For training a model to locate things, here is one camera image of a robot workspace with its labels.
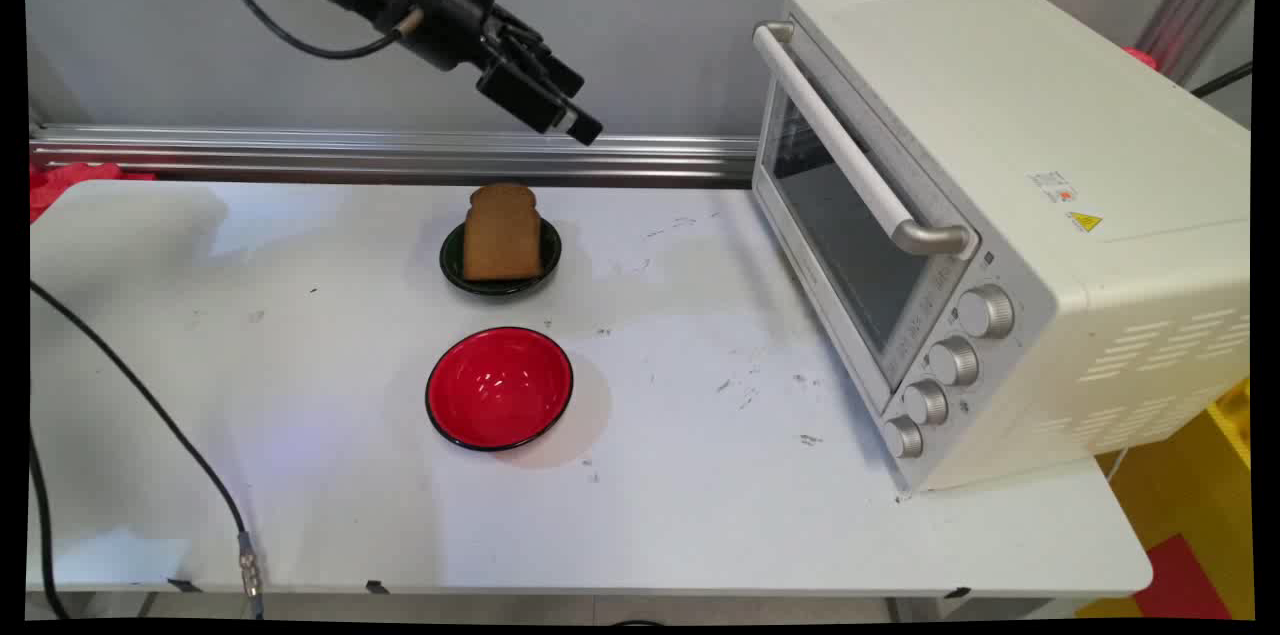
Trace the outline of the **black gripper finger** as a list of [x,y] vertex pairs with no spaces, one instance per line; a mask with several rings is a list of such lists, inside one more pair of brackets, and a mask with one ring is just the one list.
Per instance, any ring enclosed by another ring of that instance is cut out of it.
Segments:
[[477,91],[538,133],[561,131],[590,146],[604,131],[596,117],[575,105],[573,99],[561,96],[553,84],[531,78],[509,55],[484,67]]
[[536,29],[499,5],[495,6],[495,26],[499,46],[526,74],[541,84],[553,84],[564,99],[573,99],[580,92],[585,83],[582,76],[556,58]]

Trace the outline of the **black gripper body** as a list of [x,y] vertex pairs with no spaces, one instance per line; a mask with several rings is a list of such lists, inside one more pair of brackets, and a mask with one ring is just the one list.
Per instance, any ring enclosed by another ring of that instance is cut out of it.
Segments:
[[393,0],[396,44],[438,70],[507,64],[497,0]]

